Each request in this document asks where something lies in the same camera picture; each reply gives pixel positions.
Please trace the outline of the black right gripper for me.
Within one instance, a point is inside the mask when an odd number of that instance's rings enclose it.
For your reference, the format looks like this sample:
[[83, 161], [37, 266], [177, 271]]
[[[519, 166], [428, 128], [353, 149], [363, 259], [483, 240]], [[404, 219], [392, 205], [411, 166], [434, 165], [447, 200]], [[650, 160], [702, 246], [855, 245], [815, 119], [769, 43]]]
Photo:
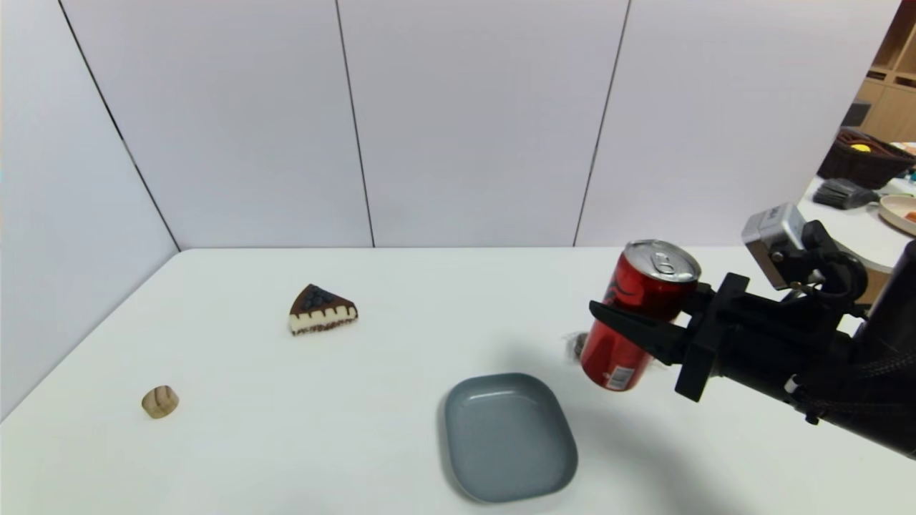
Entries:
[[805, 352], [776, 319], [776, 301], [748, 294], [749, 278], [729, 273], [719, 290], [696, 283], [681, 312], [693, 314], [687, 330], [619, 307], [591, 301], [595, 320], [662, 364], [681, 364], [677, 394], [700, 401], [711, 378], [724, 377], [779, 402], [785, 384], [805, 367]]

